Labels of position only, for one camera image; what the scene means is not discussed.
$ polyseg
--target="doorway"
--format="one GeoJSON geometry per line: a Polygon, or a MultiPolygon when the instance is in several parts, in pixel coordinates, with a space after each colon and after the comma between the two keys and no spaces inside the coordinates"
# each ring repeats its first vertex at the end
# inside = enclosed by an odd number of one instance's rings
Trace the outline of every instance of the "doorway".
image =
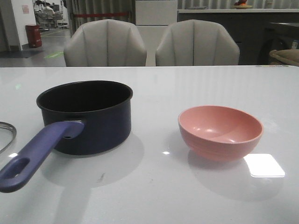
{"type": "Polygon", "coordinates": [[[0,52],[8,51],[8,50],[9,49],[7,44],[7,37],[4,30],[4,23],[1,14],[1,8],[0,8],[0,52]]]}

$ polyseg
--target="pink bowl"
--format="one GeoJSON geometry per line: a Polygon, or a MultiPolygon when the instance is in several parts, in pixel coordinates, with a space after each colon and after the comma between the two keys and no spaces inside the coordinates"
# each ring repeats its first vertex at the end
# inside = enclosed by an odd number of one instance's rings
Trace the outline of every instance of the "pink bowl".
{"type": "Polygon", "coordinates": [[[178,117],[185,143],[198,155],[213,161],[243,158],[258,144],[263,125],[251,115],[223,106],[204,105],[178,117]]]}

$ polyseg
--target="saucepan handle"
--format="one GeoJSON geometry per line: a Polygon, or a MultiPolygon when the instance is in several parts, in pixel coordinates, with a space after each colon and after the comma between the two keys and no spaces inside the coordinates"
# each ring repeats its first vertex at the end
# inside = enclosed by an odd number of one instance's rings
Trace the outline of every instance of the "saucepan handle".
{"type": "Polygon", "coordinates": [[[9,193],[22,188],[63,137],[75,138],[83,128],[81,121],[55,122],[43,128],[0,171],[0,192],[9,193]]]}

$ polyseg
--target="handle hole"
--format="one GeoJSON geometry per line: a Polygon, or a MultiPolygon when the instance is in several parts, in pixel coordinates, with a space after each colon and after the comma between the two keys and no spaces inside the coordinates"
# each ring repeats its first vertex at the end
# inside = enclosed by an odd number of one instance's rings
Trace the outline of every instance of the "handle hole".
{"type": "Polygon", "coordinates": [[[9,165],[7,171],[5,172],[3,176],[4,179],[11,179],[17,177],[29,162],[30,162],[29,158],[21,158],[13,161],[9,165]]]}

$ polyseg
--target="white cabinet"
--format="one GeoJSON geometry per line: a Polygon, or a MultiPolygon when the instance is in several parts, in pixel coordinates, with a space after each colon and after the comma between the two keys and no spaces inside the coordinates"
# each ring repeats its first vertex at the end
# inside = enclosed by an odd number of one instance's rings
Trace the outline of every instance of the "white cabinet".
{"type": "Polygon", "coordinates": [[[178,0],[135,1],[136,25],[169,25],[177,21],[178,0]]]}

